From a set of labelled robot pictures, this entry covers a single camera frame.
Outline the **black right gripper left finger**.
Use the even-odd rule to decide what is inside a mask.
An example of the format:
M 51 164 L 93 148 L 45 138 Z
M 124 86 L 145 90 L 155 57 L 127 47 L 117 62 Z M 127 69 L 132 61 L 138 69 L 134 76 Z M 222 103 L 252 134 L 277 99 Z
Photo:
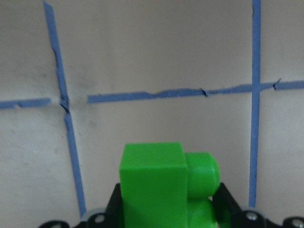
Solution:
M 121 186 L 117 183 L 105 208 L 86 212 L 81 218 L 84 228 L 122 228 L 123 204 Z

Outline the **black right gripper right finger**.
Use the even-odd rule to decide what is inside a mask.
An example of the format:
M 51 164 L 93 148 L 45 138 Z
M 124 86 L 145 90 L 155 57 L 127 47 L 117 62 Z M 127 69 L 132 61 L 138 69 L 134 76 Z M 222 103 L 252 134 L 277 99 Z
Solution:
M 243 210 L 224 183 L 212 197 L 215 218 L 220 228 L 266 228 L 266 219 L 253 210 Z

